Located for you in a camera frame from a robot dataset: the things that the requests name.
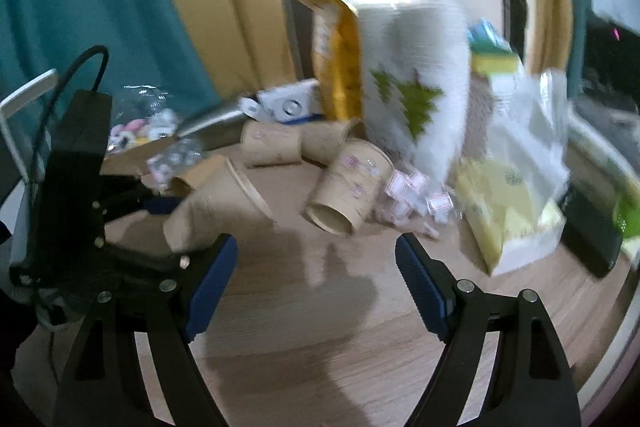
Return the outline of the brown paper cup printed right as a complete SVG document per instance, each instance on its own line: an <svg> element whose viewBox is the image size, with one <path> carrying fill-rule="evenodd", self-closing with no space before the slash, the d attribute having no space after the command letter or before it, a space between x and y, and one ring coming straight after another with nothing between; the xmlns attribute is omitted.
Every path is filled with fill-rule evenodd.
<svg viewBox="0 0 640 427"><path fill-rule="evenodd" d="M312 192L306 217L331 234L355 234L370 217L393 172L393 161L377 146L366 140L346 140Z"/></svg>

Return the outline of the bagged white cup stack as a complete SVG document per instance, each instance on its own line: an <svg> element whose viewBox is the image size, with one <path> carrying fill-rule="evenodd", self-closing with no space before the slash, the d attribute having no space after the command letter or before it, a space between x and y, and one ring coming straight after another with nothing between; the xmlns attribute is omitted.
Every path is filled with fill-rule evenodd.
<svg viewBox="0 0 640 427"><path fill-rule="evenodd" d="M450 0L357 9L363 121L369 140L444 184L464 139L468 28Z"/></svg>

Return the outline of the brown cardboard box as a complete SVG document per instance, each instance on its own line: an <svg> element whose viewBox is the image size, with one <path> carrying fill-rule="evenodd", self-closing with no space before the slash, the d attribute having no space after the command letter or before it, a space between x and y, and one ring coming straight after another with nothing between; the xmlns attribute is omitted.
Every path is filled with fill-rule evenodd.
<svg viewBox="0 0 640 427"><path fill-rule="evenodd" d="M104 176L144 176L149 172L148 160L162 153L175 141L173 136L168 136L108 156L103 161L100 173Z"/></svg>

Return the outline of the white desk lamp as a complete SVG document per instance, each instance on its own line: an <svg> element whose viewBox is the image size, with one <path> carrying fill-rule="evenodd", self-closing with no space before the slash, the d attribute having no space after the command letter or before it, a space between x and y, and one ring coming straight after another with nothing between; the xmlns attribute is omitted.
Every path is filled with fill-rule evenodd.
<svg viewBox="0 0 640 427"><path fill-rule="evenodd" d="M49 69L27 81L8 94L1 101L1 135L11 155L13 164L24 185L20 207L18 207L10 245L6 247L9 267L20 267L28 260L28 236L32 202L35 198L36 183L43 178L44 161L42 148L51 145L48 130L43 131L43 142L36 144L37 125L29 124L27 116L32 116L34 108L46 101L58 85L58 72Z"/></svg>

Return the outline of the stainless steel bottle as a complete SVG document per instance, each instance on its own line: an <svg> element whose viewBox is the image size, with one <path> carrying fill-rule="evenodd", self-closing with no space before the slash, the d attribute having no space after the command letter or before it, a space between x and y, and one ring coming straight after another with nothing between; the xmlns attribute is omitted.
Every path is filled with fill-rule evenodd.
<svg viewBox="0 0 640 427"><path fill-rule="evenodd" d="M176 137L196 140L204 150L216 150L239 143L247 121L240 102L235 100L186 119L177 128Z"/></svg>

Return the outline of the white bag with yellow cloths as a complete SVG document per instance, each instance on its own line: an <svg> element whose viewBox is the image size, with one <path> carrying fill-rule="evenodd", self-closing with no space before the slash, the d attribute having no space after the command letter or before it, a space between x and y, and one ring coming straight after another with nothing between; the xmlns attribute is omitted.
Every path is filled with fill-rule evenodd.
<svg viewBox="0 0 640 427"><path fill-rule="evenodd" d="M492 277L553 254L565 218L559 208L570 181L564 156L568 100L564 72L522 72L484 79L496 108L485 154L462 158L454 191Z"/></svg>

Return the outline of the teal curtain left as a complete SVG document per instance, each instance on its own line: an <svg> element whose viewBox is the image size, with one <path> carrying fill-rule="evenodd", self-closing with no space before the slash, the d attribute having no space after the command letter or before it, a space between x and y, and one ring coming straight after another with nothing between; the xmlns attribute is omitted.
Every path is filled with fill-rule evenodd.
<svg viewBox="0 0 640 427"><path fill-rule="evenodd" d="M106 92L164 88L182 116L220 101L171 0L1 0L1 93L96 44L110 51Z"/></svg>

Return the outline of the clear bag of wrapped candies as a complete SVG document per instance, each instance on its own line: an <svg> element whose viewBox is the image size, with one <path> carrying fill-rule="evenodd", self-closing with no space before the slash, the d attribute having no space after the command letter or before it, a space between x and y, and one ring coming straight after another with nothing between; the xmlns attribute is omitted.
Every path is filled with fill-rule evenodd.
<svg viewBox="0 0 640 427"><path fill-rule="evenodd" d="M395 169L378 196L374 217L401 233L439 239L439 229L461 218L454 190L411 168Z"/></svg>

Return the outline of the stack of boxes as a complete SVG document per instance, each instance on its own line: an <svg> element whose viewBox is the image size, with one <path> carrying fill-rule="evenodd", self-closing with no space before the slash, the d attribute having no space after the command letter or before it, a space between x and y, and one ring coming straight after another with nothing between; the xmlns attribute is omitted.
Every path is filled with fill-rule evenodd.
<svg viewBox="0 0 640 427"><path fill-rule="evenodd" d="M565 154L572 180L623 236L622 251L639 264L639 117L574 104Z"/></svg>

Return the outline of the yellow paper bag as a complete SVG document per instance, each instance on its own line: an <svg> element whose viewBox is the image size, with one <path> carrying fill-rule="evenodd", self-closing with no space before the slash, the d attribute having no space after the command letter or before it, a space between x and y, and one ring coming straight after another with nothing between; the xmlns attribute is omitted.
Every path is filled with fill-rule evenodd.
<svg viewBox="0 0 640 427"><path fill-rule="evenodd" d="M324 117L362 117L360 42L356 14L343 0L297 0L312 14L311 64Z"/></svg>

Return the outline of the white perforated basket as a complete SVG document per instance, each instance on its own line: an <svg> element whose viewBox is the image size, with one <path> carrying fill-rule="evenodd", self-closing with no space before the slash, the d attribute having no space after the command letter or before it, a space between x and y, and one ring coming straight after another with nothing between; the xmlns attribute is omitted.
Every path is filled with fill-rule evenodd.
<svg viewBox="0 0 640 427"><path fill-rule="evenodd" d="M496 98L489 84L484 79L473 77L470 82L463 156L480 157L485 154L487 128L495 108Z"/></svg>

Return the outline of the yellow green sponge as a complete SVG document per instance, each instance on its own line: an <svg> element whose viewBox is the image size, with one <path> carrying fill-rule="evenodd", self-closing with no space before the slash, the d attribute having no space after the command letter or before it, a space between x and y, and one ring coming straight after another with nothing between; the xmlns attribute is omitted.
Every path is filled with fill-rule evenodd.
<svg viewBox="0 0 640 427"><path fill-rule="evenodd" d="M488 77L515 74L521 70L522 62L518 54L486 18L469 27L468 41L474 74Z"/></svg>

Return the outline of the black monitor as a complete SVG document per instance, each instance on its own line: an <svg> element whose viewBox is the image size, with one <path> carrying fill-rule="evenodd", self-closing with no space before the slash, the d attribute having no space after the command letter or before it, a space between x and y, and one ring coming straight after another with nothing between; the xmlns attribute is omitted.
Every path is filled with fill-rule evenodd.
<svg viewBox="0 0 640 427"><path fill-rule="evenodd" d="M588 10L577 43L578 91L605 106L639 112L639 34Z"/></svg>

